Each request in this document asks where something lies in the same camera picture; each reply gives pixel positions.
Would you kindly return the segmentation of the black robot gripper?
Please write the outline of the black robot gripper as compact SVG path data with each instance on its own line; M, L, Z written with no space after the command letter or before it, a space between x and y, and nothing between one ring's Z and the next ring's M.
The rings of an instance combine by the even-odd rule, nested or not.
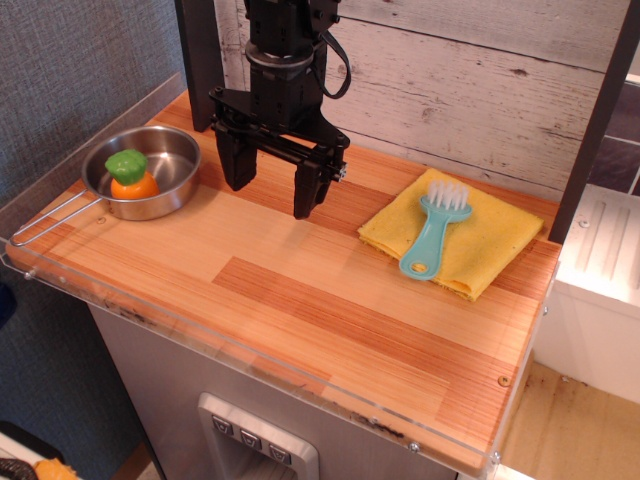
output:
M349 139L321 112L324 69L305 67L289 78L253 67L250 80L248 91L217 86L209 92L225 181L233 191L247 186L257 173L258 150L296 164L294 217L306 219L324 202L331 181L346 173Z

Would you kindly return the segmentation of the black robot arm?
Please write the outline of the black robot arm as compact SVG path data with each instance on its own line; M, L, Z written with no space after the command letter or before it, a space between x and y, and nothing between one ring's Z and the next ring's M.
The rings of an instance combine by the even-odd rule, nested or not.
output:
M257 174L260 151L295 165L294 216L305 219L344 178L350 145L321 112L324 99L343 97L351 84L346 76L336 92L326 86L328 54L348 59L329 31L340 20L338 4L248 1L245 8L250 88L210 93L224 177L233 190L244 188Z

